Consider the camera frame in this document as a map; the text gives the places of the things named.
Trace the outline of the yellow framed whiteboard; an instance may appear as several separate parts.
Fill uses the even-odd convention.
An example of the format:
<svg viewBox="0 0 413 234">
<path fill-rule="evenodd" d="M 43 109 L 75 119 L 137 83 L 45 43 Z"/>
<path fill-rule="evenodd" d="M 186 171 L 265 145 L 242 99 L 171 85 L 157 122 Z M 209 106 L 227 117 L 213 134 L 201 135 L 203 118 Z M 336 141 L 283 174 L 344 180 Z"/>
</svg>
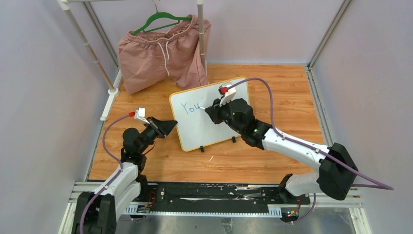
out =
<svg viewBox="0 0 413 234">
<path fill-rule="evenodd" d="M 240 136 L 225 123 L 214 124 L 205 110 L 199 107 L 209 107 L 215 99 L 220 99 L 218 89 L 224 83 L 235 84 L 242 80 L 245 80 L 245 77 L 228 79 L 170 95 L 169 102 L 173 117 L 178 122 L 176 128 L 183 151 L 197 150 Z"/>
</svg>

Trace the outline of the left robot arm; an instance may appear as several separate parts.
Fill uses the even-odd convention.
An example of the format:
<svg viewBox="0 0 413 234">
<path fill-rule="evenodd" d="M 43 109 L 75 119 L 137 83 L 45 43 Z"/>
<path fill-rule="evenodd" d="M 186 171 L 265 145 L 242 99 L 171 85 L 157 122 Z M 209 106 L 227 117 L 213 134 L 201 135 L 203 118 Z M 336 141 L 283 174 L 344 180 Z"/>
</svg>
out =
<svg viewBox="0 0 413 234">
<path fill-rule="evenodd" d="M 116 171 L 91 192 L 82 192 L 77 198 L 71 232 L 73 234 L 113 234 L 117 223 L 135 199 L 144 201 L 149 196 L 148 180 L 142 174 L 149 146 L 157 138 L 166 138 L 177 125 L 175 120 L 148 117 L 145 129 L 128 128 L 124 131 L 120 157 L 110 156 L 118 162 Z"/>
</svg>

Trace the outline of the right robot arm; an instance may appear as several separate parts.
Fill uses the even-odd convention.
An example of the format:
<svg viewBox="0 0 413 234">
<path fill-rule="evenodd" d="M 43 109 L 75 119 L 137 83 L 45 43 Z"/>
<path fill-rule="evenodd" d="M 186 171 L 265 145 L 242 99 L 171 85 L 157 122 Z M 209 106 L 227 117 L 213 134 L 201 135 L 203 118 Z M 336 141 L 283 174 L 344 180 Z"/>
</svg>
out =
<svg viewBox="0 0 413 234">
<path fill-rule="evenodd" d="M 255 118 L 253 108 L 242 98 L 224 105 L 216 99 L 205 112 L 214 124 L 225 123 L 240 134 L 247 145 L 281 153 L 314 170 L 302 175 L 287 174 L 282 179 L 277 197 L 283 203 L 311 193 L 324 193 L 335 200 L 346 198 L 358 169 L 342 144 L 320 145 L 281 133 Z"/>
</svg>

